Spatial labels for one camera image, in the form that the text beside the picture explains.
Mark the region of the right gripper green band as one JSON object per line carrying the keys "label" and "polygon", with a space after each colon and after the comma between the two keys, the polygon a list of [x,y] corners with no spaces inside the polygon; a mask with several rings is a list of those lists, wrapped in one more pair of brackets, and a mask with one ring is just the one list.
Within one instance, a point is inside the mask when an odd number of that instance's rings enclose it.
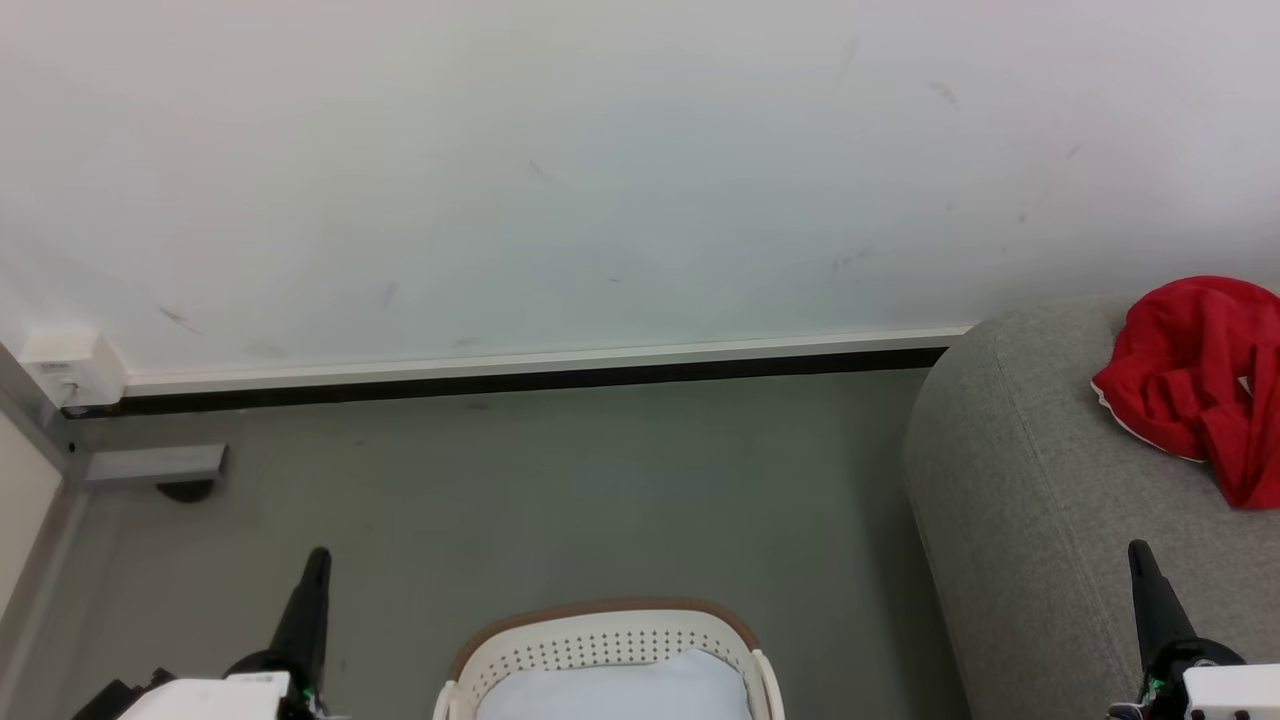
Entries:
{"label": "right gripper green band", "polygon": [[1140,662],[1143,719],[1187,719],[1184,674],[1192,667],[1244,665],[1235,651],[1216,641],[1192,641],[1196,630],[1176,592],[1144,539],[1128,544],[1132,598]]}

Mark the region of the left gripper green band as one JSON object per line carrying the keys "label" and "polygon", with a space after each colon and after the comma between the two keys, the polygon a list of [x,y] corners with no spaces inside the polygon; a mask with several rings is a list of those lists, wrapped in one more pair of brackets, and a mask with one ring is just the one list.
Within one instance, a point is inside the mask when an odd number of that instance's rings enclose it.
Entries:
{"label": "left gripper green band", "polygon": [[244,656],[228,669],[229,682],[261,682],[278,694],[262,719],[323,719],[315,682],[325,673],[332,553],[314,548],[271,638],[271,652]]}

